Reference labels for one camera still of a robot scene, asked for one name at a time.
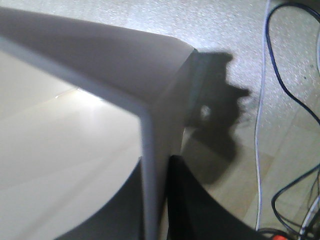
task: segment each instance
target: floor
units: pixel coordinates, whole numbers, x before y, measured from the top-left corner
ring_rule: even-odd
[[[274,0],[272,6],[280,2]],[[320,10],[317,1],[301,2]],[[265,1],[0,0],[0,6],[170,35],[202,53],[228,55],[223,65],[214,65],[217,73],[210,73],[212,82],[219,86],[210,100],[214,119],[210,126],[197,125],[197,129],[190,124],[182,154],[215,199],[248,225],[255,225],[254,125]],[[315,52],[318,32],[319,24],[297,9],[279,10],[271,21],[275,57],[284,81],[320,115]],[[269,58],[265,91],[260,133],[261,227],[281,228],[271,209],[271,197],[319,162],[320,127],[283,93]],[[279,199],[278,208],[289,219],[302,222],[314,178],[306,179]]]

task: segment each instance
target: tiled floor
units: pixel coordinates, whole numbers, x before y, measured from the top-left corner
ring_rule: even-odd
[[[320,10],[318,1],[301,2]],[[230,133],[232,140],[224,143],[234,145],[235,154],[221,154],[199,138],[192,137],[185,143],[184,154],[209,193],[238,218],[254,226],[257,186],[253,131],[260,85],[260,41],[265,1],[0,0],[0,5],[170,35],[202,52],[231,54],[233,60],[226,66],[224,81],[250,90],[249,97],[238,101],[242,106],[239,122],[219,133],[220,137]],[[314,19],[292,8],[279,10],[271,23],[275,56],[284,81],[293,93],[320,115],[320,77],[315,67],[318,31],[319,25]],[[320,127],[284,95],[269,58],[267,62],[260,134],[263,176],[261,226],[281,227],[272,213],[271,197],[319,162]],[[215,102],[216,106],[229,99],[237,101],[234,94],[226,91],[219,97],[224,101]],[[222,121],[230,117],[228,113],[223,116]],[[282,213],[302,221],[312,181],[311,178],[304,181],[279,199]]]

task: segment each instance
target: speckled floor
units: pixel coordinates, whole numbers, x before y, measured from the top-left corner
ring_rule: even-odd
[[[319,1],[301,2],[320,10]],[[277,3],[280,1],[272,1],[272,6]],[[213,100],[216,108],[212,111],[213,114],[215,111],[219,114],[221,109],[228,112],[226,102],[230,99],[238,102],[240,118],[230,129],[213,138],[218,143],[224,135],[230,134],[231,142],[224,143],[233,147],[225,147],[219,152],[212,145],[203,144],[202,138],[190,131],[186,135],[183,154],[209,193],[239,219],[254,226],[257,209],[254,125],[261,77],[265,1],[0,0],[0,6],[170,35],[200,52],[232,55],[223,81],[234,88],[249,90],[249,96],[240,98],[234,91],[224,88],[220,100]],[[320,114],[320,77],[315,52],[318,32],[319,24],[297,9],[281,9],[271,21],[275,57],[284,81],[295,95]],[[220,120],[224,121],[224,118],[229,119],[230,114],[222,115]],[[271,197],[319,162],[320,127],[284,95],[269,58],[260,147],[263,176],[261,226],[280,228],[270,206]],[[215,175],[217,166],[222,166],[221,170],[218,169],[218,177]],[[302,221],[312,181],[312,178],[307,179],[279,199],[279,209],[288,218]]]

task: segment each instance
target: black object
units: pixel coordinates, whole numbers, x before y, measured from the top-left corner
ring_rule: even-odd
[[[171,240],[266,240],[218,204],[181,156],[169,161],[167,199]]]
[[[140,161],[114,197],[88,220],[56,240],[142,240]]]
[[[266,240],[219,205],[181,156],[169,160],[167,179],[171,240]],[[141,164],[96,214],[56,240],[143,240]]]

